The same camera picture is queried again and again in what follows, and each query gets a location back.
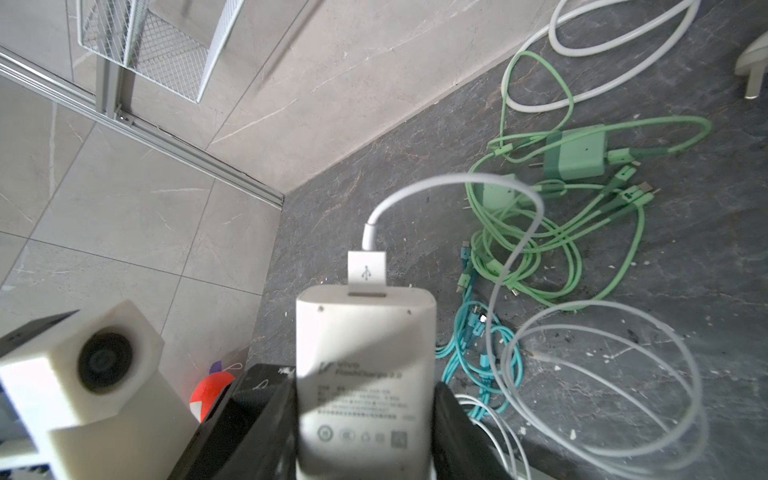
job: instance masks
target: usb connector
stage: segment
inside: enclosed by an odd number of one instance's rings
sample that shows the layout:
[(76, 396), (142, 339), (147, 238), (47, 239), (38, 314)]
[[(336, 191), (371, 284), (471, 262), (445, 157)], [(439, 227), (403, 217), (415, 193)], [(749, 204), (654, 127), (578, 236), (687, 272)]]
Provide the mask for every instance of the usb connector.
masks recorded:
[(386, 252), (348, 252), (349, 295), (386, 295)]

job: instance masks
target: camera lens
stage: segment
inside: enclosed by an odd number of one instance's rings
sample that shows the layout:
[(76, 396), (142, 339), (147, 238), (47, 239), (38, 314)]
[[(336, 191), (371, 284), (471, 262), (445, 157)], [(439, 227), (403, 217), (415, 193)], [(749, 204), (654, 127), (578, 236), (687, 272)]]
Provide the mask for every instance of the camera lens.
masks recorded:
[(80, 351), (80, 380), (92, 392), (103, 392), (125, 377), (133, 356), (131, 343), (121, 334), (97, 333)]

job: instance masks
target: charger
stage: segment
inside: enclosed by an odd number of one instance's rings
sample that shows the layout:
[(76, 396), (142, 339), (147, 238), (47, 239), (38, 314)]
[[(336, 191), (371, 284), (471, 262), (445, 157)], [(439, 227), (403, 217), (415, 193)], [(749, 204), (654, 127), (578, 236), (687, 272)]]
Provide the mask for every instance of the charger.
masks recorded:
[[(608, 145), (605, 130), (592, 127), (558, 131), (547, 136), (547, 145), (564, 140), (544, 154), (544, 176), (550, 180), (577, 180), (579, 178), (600, 177), (605, 173), (605, 151)], [(568, 138), (585, 131), (595, 130), (593, 134), (579, 136), (572, 141)]]

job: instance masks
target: orange toy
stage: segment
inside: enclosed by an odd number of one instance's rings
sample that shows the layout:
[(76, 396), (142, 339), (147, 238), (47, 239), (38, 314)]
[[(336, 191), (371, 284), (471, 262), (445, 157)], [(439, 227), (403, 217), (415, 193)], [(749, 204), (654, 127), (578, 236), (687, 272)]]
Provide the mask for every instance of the orange toy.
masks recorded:
[(203, 423), (219, 397), (219, 393), (224, 390), (224, 387), (232, 383), (232, 380), (235, 380), (235, 377), (231, 373), (216, 372), (197, 384), (190, 397), (190, 410), (198, 422)]

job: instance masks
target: white wire basket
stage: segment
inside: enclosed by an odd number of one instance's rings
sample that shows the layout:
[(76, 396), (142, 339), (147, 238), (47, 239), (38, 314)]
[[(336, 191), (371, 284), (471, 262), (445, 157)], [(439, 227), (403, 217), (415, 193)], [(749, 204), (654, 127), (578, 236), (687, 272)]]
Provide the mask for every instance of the white wire basket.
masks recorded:
[(78, 0), (78, 43), (197, 102), (245, 0), (227, 0), (210, 49), (149, 10), (149, 0)]

